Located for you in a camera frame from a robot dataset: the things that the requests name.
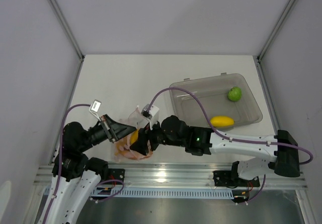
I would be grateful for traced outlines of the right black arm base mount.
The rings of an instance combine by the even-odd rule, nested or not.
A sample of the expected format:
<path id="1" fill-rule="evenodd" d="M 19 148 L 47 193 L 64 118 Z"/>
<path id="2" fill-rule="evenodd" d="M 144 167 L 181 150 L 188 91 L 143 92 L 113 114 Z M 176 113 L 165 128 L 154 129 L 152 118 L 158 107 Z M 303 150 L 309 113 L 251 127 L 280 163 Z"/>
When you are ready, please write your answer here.
<path id="1" fill-rule="evenodd" d="M 237 187 L 259 187 L 258 177 L 251 180 L 240 178 L 237 174 L 227 170 L 213 171 L 213 180 L 216 187 L 237 188 Z"/>

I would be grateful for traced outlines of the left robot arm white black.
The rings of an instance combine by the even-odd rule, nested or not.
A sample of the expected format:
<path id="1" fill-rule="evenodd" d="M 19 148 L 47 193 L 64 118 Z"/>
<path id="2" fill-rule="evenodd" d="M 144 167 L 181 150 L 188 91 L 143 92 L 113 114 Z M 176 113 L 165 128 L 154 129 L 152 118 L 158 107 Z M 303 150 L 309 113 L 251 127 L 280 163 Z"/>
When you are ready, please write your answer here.
<path id="1" fill-rule="evenodd" d="M 79 122 L 63 125 L 48 198 L 38 222 L 76 223 L 97 185 L 111 183 L 123 188 L 124 177 L 113 177 L 108 162 L 88 158 L 84 152 L 106 140 L 121 140 L 135 130 L 134 126 L 116 122 L 108 115 L 103 115 L 88 130 Z"/>

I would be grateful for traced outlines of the green round vegetable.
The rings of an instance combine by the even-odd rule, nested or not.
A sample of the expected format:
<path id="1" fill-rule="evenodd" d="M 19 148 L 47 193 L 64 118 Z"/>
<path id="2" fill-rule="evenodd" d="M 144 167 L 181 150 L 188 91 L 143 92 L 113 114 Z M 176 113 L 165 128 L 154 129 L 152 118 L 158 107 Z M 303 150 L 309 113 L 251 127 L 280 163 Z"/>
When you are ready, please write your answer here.
<path id="1" fill-rule="evenodd" d="M 242 90 L 239 87 L 232 87 L 227 94 L 229 100 L 237 102 L 242 98 Z"/>

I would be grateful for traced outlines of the yellow lemon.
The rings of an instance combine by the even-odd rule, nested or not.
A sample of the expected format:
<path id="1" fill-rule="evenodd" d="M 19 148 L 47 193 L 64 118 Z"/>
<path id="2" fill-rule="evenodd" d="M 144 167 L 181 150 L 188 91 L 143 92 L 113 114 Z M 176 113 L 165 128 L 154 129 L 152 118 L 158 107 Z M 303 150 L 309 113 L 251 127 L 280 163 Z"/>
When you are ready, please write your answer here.
<path id="1" fill-rule="evenodd" d="M 132 135 L 130 137 L 130 144 L 131 145 L 137 142 L 137 140 L 138 140 L 138 132 L 139 132 L 139 130 L 137 129 L 136 131 L 134 131 L 132 133 Z"/>

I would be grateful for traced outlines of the yellow mango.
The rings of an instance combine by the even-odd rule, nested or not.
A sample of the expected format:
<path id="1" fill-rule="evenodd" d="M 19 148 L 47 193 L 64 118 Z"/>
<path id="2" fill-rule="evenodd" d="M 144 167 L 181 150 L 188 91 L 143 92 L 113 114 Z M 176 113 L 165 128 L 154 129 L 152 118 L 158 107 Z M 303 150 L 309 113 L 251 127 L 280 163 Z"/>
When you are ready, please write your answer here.
<path id="1" fill-rule="evenodd" d="M 214 116 L 210 119 L 214 127 L 228 127 L 234 125 L 234 120 L 228 116 Z"/>

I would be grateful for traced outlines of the clear zip top bag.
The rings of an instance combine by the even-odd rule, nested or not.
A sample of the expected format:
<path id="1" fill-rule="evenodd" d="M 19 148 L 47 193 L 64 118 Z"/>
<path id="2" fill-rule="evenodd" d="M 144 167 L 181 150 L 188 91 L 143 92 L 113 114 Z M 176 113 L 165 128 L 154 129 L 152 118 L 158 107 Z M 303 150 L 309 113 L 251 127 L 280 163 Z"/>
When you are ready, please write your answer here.
<path id="1" fill-rule="evenodd" d="M 113 144 L 113 160 L 117 163 L 122 163 L 125 161 L 138 162 L 150 158 L 153 153 L 150 149 L 149 142 L 147 144 L 148 154 L 146 156 L 130 149 L 134 141 L 138 140 L 138 131 L 148 124 L 148 121 L 141 115 L 139 106 L 137 105 L 135 110 L 127 118 L 122 118 L 119 122 L 134 126 L 136 131 Z"/>

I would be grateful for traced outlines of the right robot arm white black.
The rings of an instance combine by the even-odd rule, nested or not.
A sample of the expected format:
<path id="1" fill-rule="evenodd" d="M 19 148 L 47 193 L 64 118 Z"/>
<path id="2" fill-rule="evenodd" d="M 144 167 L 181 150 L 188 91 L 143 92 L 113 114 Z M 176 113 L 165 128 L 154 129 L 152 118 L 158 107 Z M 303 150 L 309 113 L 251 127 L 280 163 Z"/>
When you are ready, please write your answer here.
<path id="1" fill-rule="evenodd" d="M 232 164 L 229 178 L 237 186 L 267 173 L 288 178 L 300 176 L 298 144 L 286 130 L 278 130 L 276 135 L 238 136 L 210 128 L 188 126 L 172 115 L 153 127 L 141 128 L 130 139 L 130 149 L 144 156 L 159 145 L 183 147 L 185 152 L 194 156 L 249 156 L 248 161 L 235 161 Z"/>

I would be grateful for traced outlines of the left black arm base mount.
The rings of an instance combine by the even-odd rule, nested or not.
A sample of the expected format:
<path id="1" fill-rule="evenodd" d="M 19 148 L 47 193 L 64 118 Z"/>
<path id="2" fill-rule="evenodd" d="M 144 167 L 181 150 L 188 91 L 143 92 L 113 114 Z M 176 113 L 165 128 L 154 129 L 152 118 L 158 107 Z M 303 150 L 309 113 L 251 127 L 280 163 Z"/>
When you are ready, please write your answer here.
<path id="1" fill-rule="evenodd" d="M 108 184 L 111 184 L 112 188 L 116 186 L 119 187 L 122 185 L 116 180 L 124 181 L 124 179 L 125 179 L 125 169 L 109 169 L 107 180 L 111 180 L 111 182 L 109 182 Z"/>

